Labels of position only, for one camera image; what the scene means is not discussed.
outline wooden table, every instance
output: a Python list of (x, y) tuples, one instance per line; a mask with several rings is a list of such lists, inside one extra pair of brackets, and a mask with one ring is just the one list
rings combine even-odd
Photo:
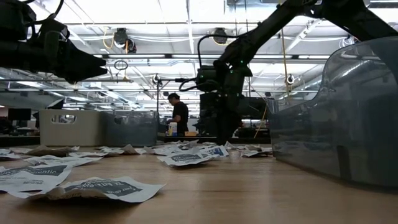
[[(0, 162), (19, 167), (24, 161)], [(188, 169), (156, 156), (104, 158), (75, 167), (66, 182), (130, 176), (167, 185), (141, 204), (108, 200), (29, 202), (0, 194), (0, 223), (397, 223), (398, 196), (358, 190), (272, 157), (240, 158)]]

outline man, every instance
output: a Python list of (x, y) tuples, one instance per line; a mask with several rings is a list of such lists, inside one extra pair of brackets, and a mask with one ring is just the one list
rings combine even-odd
[(170, 94), (167, 99), (174, 106), (173, 119), (168, 120), (167, 123), (177, 122), (177, 134), (184, 136), (185, 132), (188, 131), (188, 107), (180, 101), (180, 96), (176, 93)]

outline bottle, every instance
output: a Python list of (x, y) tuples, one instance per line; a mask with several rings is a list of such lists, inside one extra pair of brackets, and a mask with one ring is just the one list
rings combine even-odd
[(171, 122), (169, 124), (169, 136), (177, 136), (177, 122)]

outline computer monitor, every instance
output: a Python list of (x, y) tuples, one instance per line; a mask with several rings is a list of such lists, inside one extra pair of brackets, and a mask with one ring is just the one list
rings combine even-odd
[(10, 121), (30, 121), (32, 109), (27, 108), (9, 108), (8, 120)]

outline ceiling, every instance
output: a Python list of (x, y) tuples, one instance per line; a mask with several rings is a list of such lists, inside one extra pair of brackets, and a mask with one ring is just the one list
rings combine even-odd
[[(122, 49), (112, 44), (112, 38), (117, 28), (126, 28), (129, 38), (137, 46), (137, 54), (128, 55), (130, 58), (114, 55), (114, 58), (107, 59), (109, 73), (91, 78), (91, 82), (70, 85), (51, 74), (3, 69), (0, 70), (3, 79), (23, 79), (24, 82), (2, 84), (8, 85), (10, 89), (23, 88), (32, 92), (30, 97), (40, 97), (34, 90), (53, 90), (48, 92), (54, 98), (68, 96), (69, 108), (155, 110), (156, 84), (152, 82), (155, 75), (160, 78), (195, 77), (199, 68), (197, 44), (200, 37), (214, 32), (217, 27), (225, 28), (229, 35), (243, 34), (266, 19), (276, 6), (276, 0), (246, 0), (246, 7), (245, 0), (227, 4), (230, 2), (233, 1), (65, 0), (57, 19), (68, 26), (70, 39), (79, 49), (99, 55), (98, 57), (104, 54), (124, 54)], [(59, 0), (36, 0), (30, 6), (40, 20), (55, 11), (58, 4)], [(392, 26), (398, 22), (398, 10), (395, 8), (377, 7), (371, 10)], [(256, 58), (249, 64), (254, 77), (245, 83), (245, 95), (257, 96), (257, 93), (249, 91), (255, 89), (262, 96), (265, 91), (271, 91), (274, 97), (283, 98), (284, 93), (281, 91), (285, 90), (286, 72), (295, 77), (293, 89), (315, 91), (328, 56), (353, 43), (351, 39), (347, 40), (348, 34), (345, 31), (332, 23), (303, 16), (296, 17), (283, 31), (287, 54), (286, 71), (282, 39), (276, 35), (257, 51)], [(223, 53), (225, 47), (213, 39), (205, 39), (200, 46), (203, 63), (211, 64)], [(127, 62), (128, 68), (122, 71), (115, 69), (114, 63), (117, 60)], [(171, 113), (172, 107), (163, 92), (177, 91), (179, 83), (162, 84), (160, 112)], [(180, 94), (182, 100), (188, 103), (191, 114), (197, 114), (200, 92)], [(307, 100), (314, 95), (299, 93), (294, 97)]]

